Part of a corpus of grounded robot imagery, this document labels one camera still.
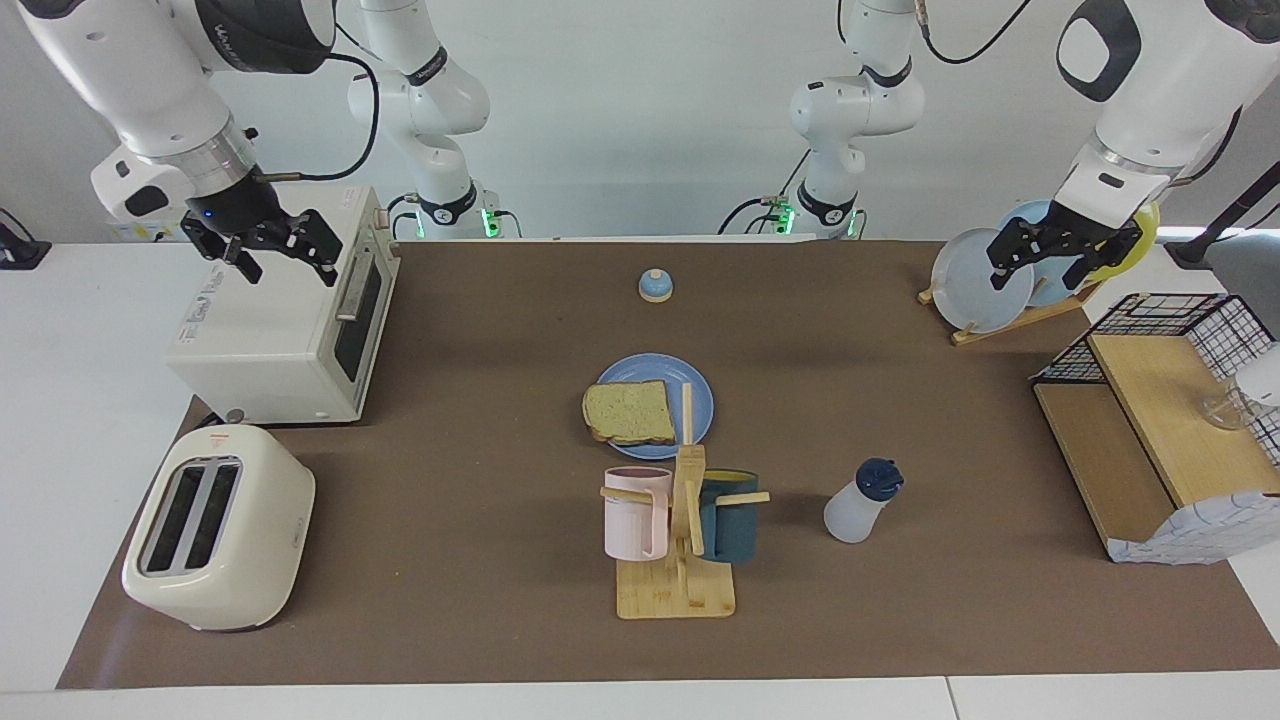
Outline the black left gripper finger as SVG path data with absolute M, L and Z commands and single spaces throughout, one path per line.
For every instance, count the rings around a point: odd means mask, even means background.
M 986 254 L 992 265 L 989 283 L 1001 291 L 1010 282 L 1012 273 L 1032 266 L 1044 258 L 1042 238 L 1046 227 L 1023 217 L 1014 217 L 997 231 Z
M 1103 240 L 1085 242 L 1064 272 L 1064 287 L 1080 291 L 1116 275 L 1143 241 L 1144 231 L 1138 224 L 1125 224 Z

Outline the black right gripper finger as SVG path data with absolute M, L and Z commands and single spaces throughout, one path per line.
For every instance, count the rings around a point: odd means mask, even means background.
M 333 287 L 338 279 L 335 266 L 342 241 L 317 209 L 271 219 L 270 250 L 305 263 L 326 287 Z
M 262 278 L 262 268 L 243 250 L 239 238 L 230 241 L 218 232 L 209 229 L 193 213 L 186 213 L 180 220 L 180 228 L 197 252 L 206 260 L 220 260 L 228 266 L 237 269 L 251 284 L 257 284 Z

